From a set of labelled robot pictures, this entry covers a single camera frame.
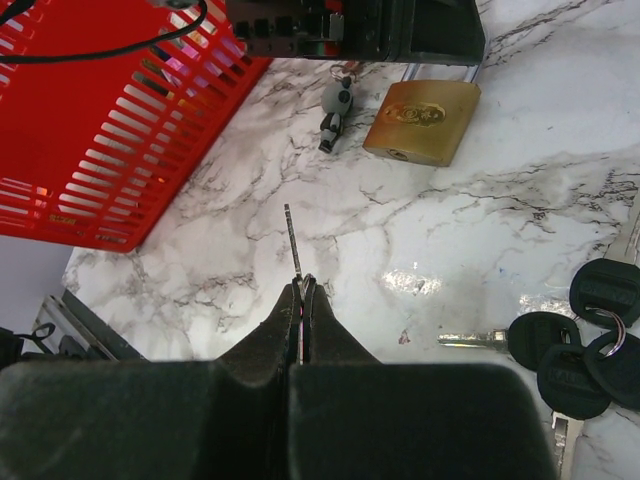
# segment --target gray floor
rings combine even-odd
[[[0,236],[0,327],[31,331],[45,295],[60,295],[72,247]]]

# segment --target red plastic basket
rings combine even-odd
[[[116,252],[144,240],[270,63],[244,54],[222,0],[208,3],[207,22],[179,42],[108,60],[0,64],[0,234]],[[39,0],[0,27],[0,54],[106,50],[197,13]]]

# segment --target panda figurine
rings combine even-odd
[[[331,153],[333,146],[344,131],[344,116],[353,105],[353,93],[351,92],[351,77],[344,77],[334,82],[322,93],[322,109],[327,114],[320,124],[320,146],[325,153]]]

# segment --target marble table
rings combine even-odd
[[[384,362],[495,362],[445,349],[443,332],[519,314],[571,314],[576,269],[601,256],[640,182],[640,2],[485,0],[493,42],[483,94],[448,169],[361,148],[403,65],[370,65],[345,136],[317,150],[329,64],[274,62],[147,241],[130,255],[76,249],[64,281],[153,360],[216,358],[263,320],[303,270],[337,318]],[[461,72],[425,67],[424,74]],[[580,322],[586,341],[598,335]],[[640,325],[631,330],[640,334]],[[587,422],[576,479],[640,476],[640,416]]]

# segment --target brass padlock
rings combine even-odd
[[[480,65],[463,81],[413,80],[418,69],[409,65],[391,85],[363,146],[381,157],[448,167],[480,99]]]

